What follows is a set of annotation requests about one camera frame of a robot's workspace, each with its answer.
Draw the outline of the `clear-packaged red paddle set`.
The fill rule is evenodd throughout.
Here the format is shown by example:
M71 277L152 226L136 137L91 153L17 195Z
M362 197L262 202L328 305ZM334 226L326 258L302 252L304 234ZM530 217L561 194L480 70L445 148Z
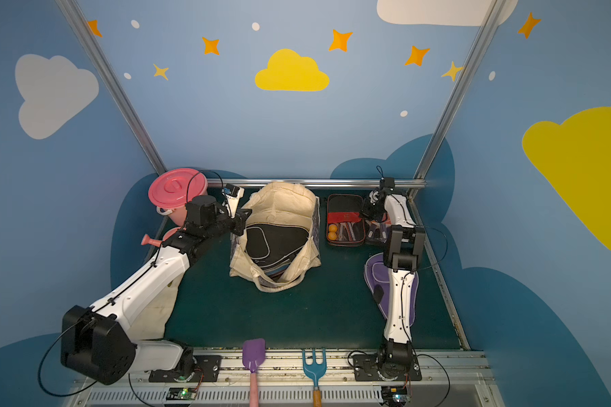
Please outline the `clear-packaged red paddle set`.
M387 241L390 222L388 220L381 222L366 220L365 223L367 227L365 243L374 246L384 246Z

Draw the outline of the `black red paddle case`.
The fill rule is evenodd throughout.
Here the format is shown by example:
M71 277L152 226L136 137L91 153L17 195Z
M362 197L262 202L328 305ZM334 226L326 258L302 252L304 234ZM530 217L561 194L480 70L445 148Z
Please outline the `black red paddle case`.
M327 198L326 237L327 242L339 247L358 247L365 243L365 220L361 218L363 198L355 194L334 193ZM338 239L329 241L329 225L339 227Z

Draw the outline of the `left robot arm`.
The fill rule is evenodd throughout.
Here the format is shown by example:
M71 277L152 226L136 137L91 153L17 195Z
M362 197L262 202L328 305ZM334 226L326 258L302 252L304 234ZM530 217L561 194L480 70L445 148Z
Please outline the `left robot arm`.
M244 188L227 184L225 203L200 195L186 205L187 216L178 231L159 244L156 255L115 291L88 308L74 306L62 320L62 366L103 385L129 373L170 371L187 380L195 371L193 350L166 341L136 339L132 324L144 309L225 234L240 236L250 210L241 210Z

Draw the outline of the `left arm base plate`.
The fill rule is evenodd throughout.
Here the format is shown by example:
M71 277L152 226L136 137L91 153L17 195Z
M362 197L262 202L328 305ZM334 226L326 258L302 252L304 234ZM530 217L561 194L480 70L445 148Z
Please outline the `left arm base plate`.
M171 370L155 370L150 383L215 383L222 364L220 355L193 354L183 357Z

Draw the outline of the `black white-piped paddle case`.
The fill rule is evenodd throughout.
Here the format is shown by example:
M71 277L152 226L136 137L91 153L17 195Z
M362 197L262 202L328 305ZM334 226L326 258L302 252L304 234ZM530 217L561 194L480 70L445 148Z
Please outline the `black white-piped paddle case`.
M303 227L256 224L245 231L245 251L267 275L284 271L309 239L309 232Z

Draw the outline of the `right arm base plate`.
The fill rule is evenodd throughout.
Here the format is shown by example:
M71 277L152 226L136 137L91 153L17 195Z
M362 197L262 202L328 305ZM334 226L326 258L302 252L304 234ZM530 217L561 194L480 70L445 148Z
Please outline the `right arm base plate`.
M422 371L416 357L412 358L409 370L404 365L386 361L380 364L377 354L351 353L347 358L357 382L419 382Z

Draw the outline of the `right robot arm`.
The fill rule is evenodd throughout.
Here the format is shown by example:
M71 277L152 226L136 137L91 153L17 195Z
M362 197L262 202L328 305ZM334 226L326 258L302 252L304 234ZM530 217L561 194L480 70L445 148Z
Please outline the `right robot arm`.
M385 313L383 342L378 352L378 368L395 376L409 371L415 364L411 325L413 299L418 289L418 271L426 238L425 228L417 224L407 208L407 197L395 192L395 180L382 177L379 187L370 193L361 215L367 220L380 221L387 217L390 225L382 264L386 276L373 276L373 266L366 274L374 301Z

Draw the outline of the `purple paddle case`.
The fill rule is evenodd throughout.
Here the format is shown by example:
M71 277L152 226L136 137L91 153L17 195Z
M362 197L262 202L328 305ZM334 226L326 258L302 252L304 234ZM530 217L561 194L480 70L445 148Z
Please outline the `purple paddle case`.
M376 305L385 319L390 310L390 281L388 268L383 263L383 254L372 255L364 266L364 280ZM410 288L409 326L416 320L416 298L419 289L419 274L415 274Z

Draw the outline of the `cream canvas tote bag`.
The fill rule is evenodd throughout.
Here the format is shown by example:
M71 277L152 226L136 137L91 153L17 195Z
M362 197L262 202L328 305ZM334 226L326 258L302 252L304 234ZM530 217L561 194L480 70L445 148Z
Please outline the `cream canvas tote bag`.
M254 283L264 293L300 284L321 265L319 198L306 187L276 181L252 193L243 234L232 238L229 276Z

